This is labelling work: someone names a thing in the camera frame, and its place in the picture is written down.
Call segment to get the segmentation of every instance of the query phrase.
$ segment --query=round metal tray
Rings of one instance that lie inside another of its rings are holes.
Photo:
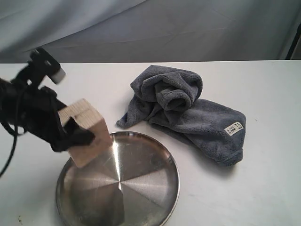
[[[79,169],[69,159],[56,186],[58,213],[69,226],[161,226],[179,195],[170,152],[135,132],[111,134],[113,145]]]

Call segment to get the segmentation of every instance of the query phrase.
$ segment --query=wooden block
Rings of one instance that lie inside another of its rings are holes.
[[[85,99],[67,106],[58,113],[63,126],[70,117],[73,117],[81,127],[95,134],[95,139],[91,145],[74,146],[68,149],[69,155],[77,167],[81,168],[87,165],[112,145],[103,116]]]

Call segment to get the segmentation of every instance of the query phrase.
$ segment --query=gray towel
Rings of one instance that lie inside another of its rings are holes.
[[[198,74],[152,65],[131,87],[135,94],[127,113],[117,121],[119,127],[129,128],[145,120],[173,137],[193,143],[221,165],[242,160],[246,117],[199,99],[202,80]]]

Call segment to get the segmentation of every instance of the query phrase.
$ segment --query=white label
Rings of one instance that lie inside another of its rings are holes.
[[[228,126],[225,131],[230,135],[236,134],[238,131],[242,130],[244,127],[240,122],[235,122],[232,125]]]

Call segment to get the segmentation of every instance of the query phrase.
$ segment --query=table surface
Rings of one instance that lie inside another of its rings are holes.
[[[129,84],[149,63],[62,64],[67,77],[58,86],[60,100],[87,99],[106,119],[110,132],[133,96]],[[301,225],[301,61],[158,63],[194,71],[204,83],[201,98],[246,115],[244,159],[225,168],[141,122],[129,130],[165,145],[180,172],[178,204],[167,226]],[[23,65],[0,65],[0,77],[12,79]],[[0,166],[12,137],[0,129]],[[20,137],[12,163],[0,180],[0,225],[57,226],[55,186],[68,160],[27,134]]]

